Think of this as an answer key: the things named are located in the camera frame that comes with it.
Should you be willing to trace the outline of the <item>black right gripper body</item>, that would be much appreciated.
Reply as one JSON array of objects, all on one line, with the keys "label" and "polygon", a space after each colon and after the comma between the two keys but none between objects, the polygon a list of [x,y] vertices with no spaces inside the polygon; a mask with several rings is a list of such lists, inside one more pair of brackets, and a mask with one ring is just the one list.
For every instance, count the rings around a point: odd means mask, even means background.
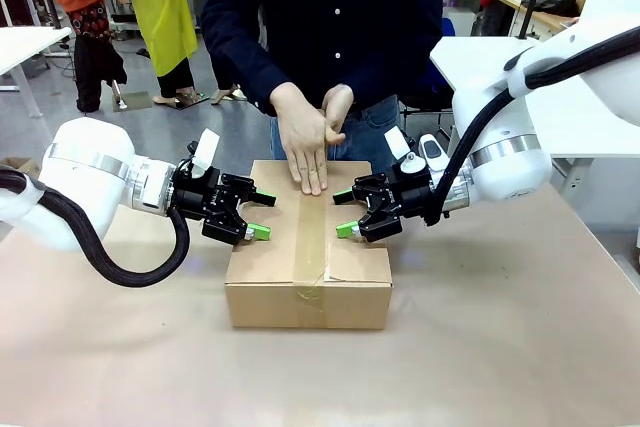
[{"label": "black right gripper body", "polygon": [[414,174],[388,171],[387,179],[390,198],[387,207],[389,213],[406,218],[430,217],[435,199],[430,171]]}]

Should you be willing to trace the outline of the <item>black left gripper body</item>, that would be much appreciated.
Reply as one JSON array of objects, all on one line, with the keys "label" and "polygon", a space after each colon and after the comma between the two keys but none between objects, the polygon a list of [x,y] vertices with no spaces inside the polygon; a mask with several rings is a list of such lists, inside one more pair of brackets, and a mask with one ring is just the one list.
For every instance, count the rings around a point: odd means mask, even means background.
[{"label": "black left gripper body", "polygon": [[192,175],[191,166],[174,173],[174,207],[186,219],[221,220],[223,212],[214,202],[218,192],[220,170],[209,167],[200,177]]}]

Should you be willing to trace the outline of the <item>person's right hand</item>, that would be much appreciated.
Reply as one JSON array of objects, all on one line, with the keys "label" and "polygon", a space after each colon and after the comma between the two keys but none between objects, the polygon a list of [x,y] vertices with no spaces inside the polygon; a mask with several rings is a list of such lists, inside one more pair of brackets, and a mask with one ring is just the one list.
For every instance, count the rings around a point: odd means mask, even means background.
[{"label": "person's right hand", "polygon": [[303,194],[319,196],[328,186],[327,147],[342,143],[346,136],[335,132],[324,114],[291,82],[277,86],[269,100],[293,180]]}]

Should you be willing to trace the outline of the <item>person's left hand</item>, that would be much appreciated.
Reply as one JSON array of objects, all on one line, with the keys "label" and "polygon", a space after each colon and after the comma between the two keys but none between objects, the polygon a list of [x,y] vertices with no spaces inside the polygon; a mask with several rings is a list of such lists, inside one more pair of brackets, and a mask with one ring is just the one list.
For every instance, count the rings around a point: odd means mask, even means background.
[{"label": "person's left hand", "polygon": [[346,84],[338,84],[325,94],[322,110],[331,129],[340,133],[345,119],[354,103],[352,89]]}]

